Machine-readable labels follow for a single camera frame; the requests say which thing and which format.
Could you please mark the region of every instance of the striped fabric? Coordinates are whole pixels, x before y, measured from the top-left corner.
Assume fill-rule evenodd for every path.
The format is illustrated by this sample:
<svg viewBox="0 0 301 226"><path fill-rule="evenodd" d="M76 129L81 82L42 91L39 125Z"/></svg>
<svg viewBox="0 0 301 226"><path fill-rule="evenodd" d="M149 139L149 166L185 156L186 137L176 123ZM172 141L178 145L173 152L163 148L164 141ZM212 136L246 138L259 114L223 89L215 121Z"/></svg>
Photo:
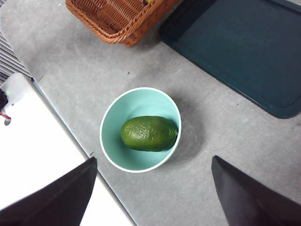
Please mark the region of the striped fabric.
<svg viewBox="0 0 301 226"><path fill-rule="evenodd" d="M7 0L0 0L0 7ZM0 31L0 84L2 84L13 73L20 72L29 76L26 68L21 64L8 42Z"/></svg>

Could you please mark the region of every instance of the tray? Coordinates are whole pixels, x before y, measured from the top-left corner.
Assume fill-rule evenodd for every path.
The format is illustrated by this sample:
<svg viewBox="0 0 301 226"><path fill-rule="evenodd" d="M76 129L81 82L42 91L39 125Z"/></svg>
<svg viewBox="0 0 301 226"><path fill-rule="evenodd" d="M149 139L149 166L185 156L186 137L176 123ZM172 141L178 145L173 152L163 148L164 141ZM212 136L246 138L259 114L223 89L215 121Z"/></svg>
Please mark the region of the tray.
<svg viewBox="0 0 301 226"><path fill-rule="evenodd" d="M283 0L187 0L162 40L278 118L301 111L301 7Z"/></svg>

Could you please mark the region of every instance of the white object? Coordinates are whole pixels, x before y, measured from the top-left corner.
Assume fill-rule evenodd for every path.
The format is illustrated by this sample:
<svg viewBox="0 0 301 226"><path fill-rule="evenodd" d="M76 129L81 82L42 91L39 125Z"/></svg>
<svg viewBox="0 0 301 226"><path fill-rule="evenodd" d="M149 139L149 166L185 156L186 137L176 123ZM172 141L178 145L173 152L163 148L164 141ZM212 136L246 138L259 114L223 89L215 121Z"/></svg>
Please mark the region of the white object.
<svg viewBox="0 0 301 226"><path fill-rule="evenodd" d="M14 74L1 89L9 103L0 117L0 209L45 187L87 157L29 78ZM97 177L81 226L133 225Z"/></svg>

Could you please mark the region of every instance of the red wire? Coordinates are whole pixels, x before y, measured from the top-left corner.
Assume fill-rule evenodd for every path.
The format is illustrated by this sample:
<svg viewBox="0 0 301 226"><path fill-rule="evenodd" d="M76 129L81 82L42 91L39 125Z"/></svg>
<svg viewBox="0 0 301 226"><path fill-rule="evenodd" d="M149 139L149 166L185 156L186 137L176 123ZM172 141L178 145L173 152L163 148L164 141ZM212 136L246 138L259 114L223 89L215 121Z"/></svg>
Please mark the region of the red wire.
<svg viewBox="0 0 301 226"><path fill-rule="evenodd" d="M0 115L1 115L3 118L11 119L9 116L7 116L7 115L5 115L5 114L2 114L2 112L0 112Z"/></svg>

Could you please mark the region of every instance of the gray table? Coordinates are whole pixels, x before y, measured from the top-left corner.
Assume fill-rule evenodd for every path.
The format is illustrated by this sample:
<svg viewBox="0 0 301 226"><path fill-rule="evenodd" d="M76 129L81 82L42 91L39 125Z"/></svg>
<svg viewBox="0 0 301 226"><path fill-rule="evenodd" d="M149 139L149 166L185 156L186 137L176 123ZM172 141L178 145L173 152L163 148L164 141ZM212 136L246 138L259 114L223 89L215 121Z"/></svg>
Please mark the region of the gray table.
<svg viewBox="0 0 301 226"><path fill-rule="evenodd" d="M9 0L1 29L139 226L226 226L213 155L301 203L301 114L288 120L267 114L160 42L158 25L134 48L108 45L63 0ZM183 131L166 164L131 174L106 160L99 127L114 98L139 86L175 100Z"/></svg>

